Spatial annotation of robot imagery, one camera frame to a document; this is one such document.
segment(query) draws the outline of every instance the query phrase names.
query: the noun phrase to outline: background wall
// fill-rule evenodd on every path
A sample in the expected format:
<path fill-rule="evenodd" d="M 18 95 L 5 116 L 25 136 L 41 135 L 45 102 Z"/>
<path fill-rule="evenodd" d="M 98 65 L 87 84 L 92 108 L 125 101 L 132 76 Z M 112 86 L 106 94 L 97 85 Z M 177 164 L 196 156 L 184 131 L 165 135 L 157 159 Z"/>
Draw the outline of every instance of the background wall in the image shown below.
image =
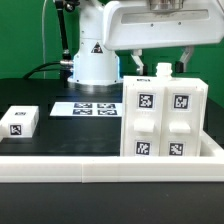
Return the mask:
<path fill-rule="evenodd" d="M 2 1 L 0 7 L 0 78 L 21 78 L 25 73 L 43 63 L 41 15 L 44 0 Z M 65 13 L 69 47 L 78 51 L 78 12 Z M 53 0 L 48 0 L 46 10 L 47 62 L 61 59 L 61 42 L 57 14 Z M 143 60 L 154 75 L 158 62 L 180 59 L 181 48 L 150 49 L 143 51 Z M 123 75 L 134 74 L 135 64 L 130 52 L 118 52 Z M 209 97 L 224 106 L 224 41 L 217 45 L 197 46 L 185 77 L 199 77 L 209 84 Z M 47 73 L 47 78 L 58 78 L 57 72 Z"/>

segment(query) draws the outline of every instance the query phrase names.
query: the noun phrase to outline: black tabletop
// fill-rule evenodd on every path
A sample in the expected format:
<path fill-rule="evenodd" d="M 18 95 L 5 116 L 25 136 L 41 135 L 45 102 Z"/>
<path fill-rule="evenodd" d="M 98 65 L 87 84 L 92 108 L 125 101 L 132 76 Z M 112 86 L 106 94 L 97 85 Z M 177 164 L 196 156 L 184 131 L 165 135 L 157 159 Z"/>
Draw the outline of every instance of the black tabletop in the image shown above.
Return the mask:
<path fill-rule="evenodd" d="M 59 80 L 0 80 L 1 116 L 11 105 L 39 106 L 33 138 L 3 139 L 0 155 L 119 155 L 120 117 L 52 117 L 55 102 L 122 102 L 122 91 L 95 93 L 65 88 Z"/>

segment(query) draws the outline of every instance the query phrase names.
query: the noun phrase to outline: white container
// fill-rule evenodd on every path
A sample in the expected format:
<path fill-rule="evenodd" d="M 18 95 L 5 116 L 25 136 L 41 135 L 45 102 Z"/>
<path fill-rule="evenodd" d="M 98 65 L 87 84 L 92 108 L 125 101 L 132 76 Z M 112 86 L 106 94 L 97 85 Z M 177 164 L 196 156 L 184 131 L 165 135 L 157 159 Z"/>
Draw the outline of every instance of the white container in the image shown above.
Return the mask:
<path fill-rule="evenodd" d="M 3 138 L 31 138 L 38 119 L 38 106 L 11 106 L 0 122 L 0 133 Z"/>
<path fill-rule="evenodd" d="M 208 86 L 172 78 L 168 63 L 157 69 L 157 77 L 124 77 L 120 154 L 199 156 Z M 151 96 L 151 108 L 142 96 Z"/>

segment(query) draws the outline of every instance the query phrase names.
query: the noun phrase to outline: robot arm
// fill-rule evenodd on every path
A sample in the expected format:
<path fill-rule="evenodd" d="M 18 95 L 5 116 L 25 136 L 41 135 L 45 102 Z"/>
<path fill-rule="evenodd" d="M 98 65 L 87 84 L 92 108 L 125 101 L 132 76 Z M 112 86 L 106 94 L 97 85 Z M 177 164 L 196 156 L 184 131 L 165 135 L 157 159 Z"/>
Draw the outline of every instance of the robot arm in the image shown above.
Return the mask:
<path fill-rule="evenodd" d="M 75 10 L 75 7 L 78 6 L 80 3 L 78 0 L 70 0 L 70 1 L 53 0 L 53 2 L 55 4 L 58 13 L 61 39 L 62 39 L 62 48 L 63 48 L 63 59 L 70 60 L 71 55 L 68 49 L 68 41 L 65 29 L 63 9 L 65 8 L 66 11 L 73 12 Z"/>
<path fill-rule="evenodd" d="M 223 6 L 221 0 L 111 1 L 104 10 L 103 43 L 110 50 L 218 43 Z"/>

